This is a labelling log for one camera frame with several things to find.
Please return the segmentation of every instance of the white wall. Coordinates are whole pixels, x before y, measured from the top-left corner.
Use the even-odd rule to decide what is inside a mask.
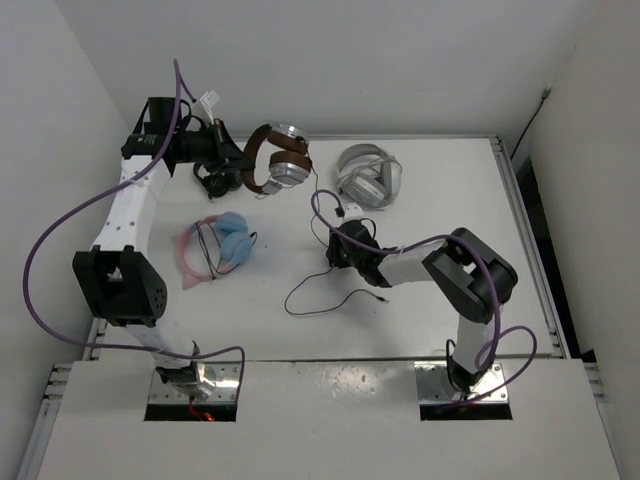
[[[57,216],[117,181],[126,130],[53,0],[0,4],[0,64],[0,478],[8,479],[52,363],[78,354],[29,317],[20,288],[25,257]],[[107,207],[63,227],[36,259],[37,307],[78,337],[90,318],[71,259],[95,237]]]
[[[597,0],[57,0],[128,122],[172,56],[234,132],[498,133],[513,145]]]
[[[625,478],[640,478],[640,3],[602,0],[532,134],[579,337],[595,348]]]

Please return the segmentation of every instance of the robotic arm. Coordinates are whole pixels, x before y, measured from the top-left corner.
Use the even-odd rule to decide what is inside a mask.
[[[149,122],[142,118],[122,147],[121,182],[130,181],[150,164],[169,131],[174,98],[149,98]],[[151,223],[158,199],[178,163],[201,163],[210,172],[252,166],[215,119],[199,131],[173,132],[167,152],[138,182],[120,190],[104,227],[90,251],[76,252],[73,270],[93,315],[124,328],[143,346],[153,348],[156,370],[165,383],[191,397],[206,399],[215,383],[202,362],[177,359],[162,351],[186,356],[199,353],[194,341],[175,321],[163,318],[167,287],[147,260]]]
[[[339,214],[343,217],[338,228],[340,232],[365,245],[380,248],[361,222],[363,212],[359,206],[345,205]],[[491,274],[500,304],[508,302],[518,283],[513,267],[469,230],[458,228],[451,235],[464,240],[480,255]],[[400,255],[396,254],[397,249],[382,250],[388,250],[389,254],[370,252],[331,233],[327,259],[337,268],[355,268],[375,287],[435,282],[460,314],[456,348],[448,368],[454,387],[469,393],[488,368],[488,365],[479,364],[478,358],[494,332],[493,308],[484,275],[477,267],[471,269],[471,255],[451,242],[436,242]]]

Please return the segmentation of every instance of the gray headphones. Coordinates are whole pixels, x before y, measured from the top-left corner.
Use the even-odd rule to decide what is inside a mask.
[[[360,143],[347,148],[336,169],[338,188],[364,206],[386,207],[400,192],[402,165],[377,145]]]

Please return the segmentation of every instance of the blue ear cushion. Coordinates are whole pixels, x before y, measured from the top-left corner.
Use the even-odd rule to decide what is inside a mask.
[[[226,212],[220,215],[213,228],[223,235],[229,235],[233,232],[247,233],[249,231],[247,221],[242,215],[235,212]]]
[[[220,259],[234,267],[249,260],[253,239],[243,232],[232,232],[220,246]]]

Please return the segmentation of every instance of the metal mounting plate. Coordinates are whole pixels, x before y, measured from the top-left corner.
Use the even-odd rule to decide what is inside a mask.
[[[444,405],[460,400],[461,395],[453,389],[447,377],[445,361],[415,362],[418,401],[420,405]],[[502,365],[494,363],[484,374],[480,382],[472,389],[469,400],[474,396],[488,392],[504,383]],[[478,400],[479,404],[508,404],[507,387],[501,387],[487,398]]]
[[[234,405],[240,379],[240,363],[206,363],[205,366],[207,378],[215,378],[215,389],[208,400],[197,399],[193,404]],[[148,402],[149,405],[188,405],[189,396],[178,392],[169,384],[162,383],[160,375],[154,371]]]

